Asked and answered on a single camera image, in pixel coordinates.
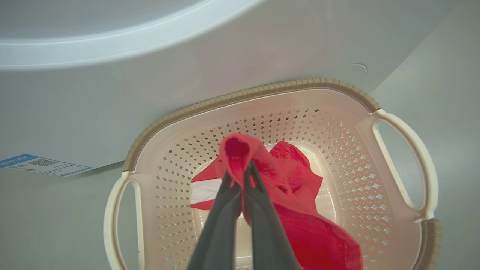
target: basket bottom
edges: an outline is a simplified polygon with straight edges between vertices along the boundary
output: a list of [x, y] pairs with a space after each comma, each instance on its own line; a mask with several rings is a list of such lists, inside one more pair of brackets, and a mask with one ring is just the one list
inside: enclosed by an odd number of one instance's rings
[[[325, 158], [322, 156], [318, 148], [310, 143], [301, 141], [293, 141], [289, 143], [297, 147], [308, 158], [312, 172], [324, 178], [320, 191], [315, 199], [317, 212], [343, 227], [344, 219], [340, 197]], [[275, 144], [270, 144], [265, 147], [270, 151], [274, 146]], [[200, 166], [194, 176], [203, 171], [212, 162], [213, 161], [209, 161]], [[209, 212], [210, 211], [208, 210], [192, 209], [193, 223], [197, 239], [202, 232]], [[243, 214], [237, 219], [235, 257], [235, 266], [238, 270], [244, 270], [245, 267], [253, 265], [252, 230], [243, 217]]]

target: perforated basket wall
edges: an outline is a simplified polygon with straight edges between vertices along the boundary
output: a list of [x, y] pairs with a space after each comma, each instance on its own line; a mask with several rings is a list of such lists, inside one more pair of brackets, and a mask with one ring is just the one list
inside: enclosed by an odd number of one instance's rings
[[422, 217], [393, 180], [372, 131], [380, 109], [352, 85], [310, 79], [239, 91], [153, 123], [124, 165], [141, 197], [145, 269], [188, 265], [205, 219], [190, 208], [190, 182], [232, 133], [255, 136], [265, 145], [293, 142], [311, 162], [317, 160], [317, 173], [325, 179], [319, 212], [360, 242], [365, 269], [432, 268], [438, 226], [418, 222]]

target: white appliance surface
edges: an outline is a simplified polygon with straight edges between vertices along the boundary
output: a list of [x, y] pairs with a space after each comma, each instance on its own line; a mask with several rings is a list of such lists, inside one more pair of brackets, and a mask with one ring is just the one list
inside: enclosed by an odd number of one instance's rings
[[[231, 91], [313, 76], [373, 91], [456, 5], [99, 0], [79, 8], [48, 0], [21, 7], [27, 4], [0, 4], [0, 160], [30, 154], [93, 168], [123, 160], [165, 112]], [[350, 65], [357, 63], [368, 73]]]

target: beige laundry basket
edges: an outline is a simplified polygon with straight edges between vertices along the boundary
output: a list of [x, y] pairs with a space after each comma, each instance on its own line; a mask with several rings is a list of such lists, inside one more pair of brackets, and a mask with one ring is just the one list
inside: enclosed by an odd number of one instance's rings
[[[417, 159], [424, 203], [410, 201], [378, 132], [392, 126]], [[255, 136], [267, 147], [296, 145], [324, 177], [320, 214], [362, 246], [367, 270], [433, 269], [440, 224], [433, 219], [438, 184], [422, 141], [362, 90], [315, 78], [275, 83], [202, 101], [147, 127], [132, 145], [124, 173], [108, 198], [104, 241], [112, 269], [126, 270], [117, 218], [125, 187], [135, 187], [140, 269], [185, 269], [208, 211], [190, 208], [192, 178], [217, 157], [231, 133]], [[252, 270], [249, 226], [237, 220], [236, 269]]]

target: red cloth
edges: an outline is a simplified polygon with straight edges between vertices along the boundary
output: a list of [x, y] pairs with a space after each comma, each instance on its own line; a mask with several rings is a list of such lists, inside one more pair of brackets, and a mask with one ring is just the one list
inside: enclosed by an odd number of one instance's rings
[[[341, 227], [317, 213], [315, 198], [322, 177], [293, 145], [279, 142], [269, 153], [262, 142], [234, 134], [220, 154], [192, 183], [223, 178], [226, 170], [243, 189], [243, 173], [254, 160], [298, 262], [305, 270], [362, 270], [360, 245]], [[192, 204], [210, 209], [213, 200]]]

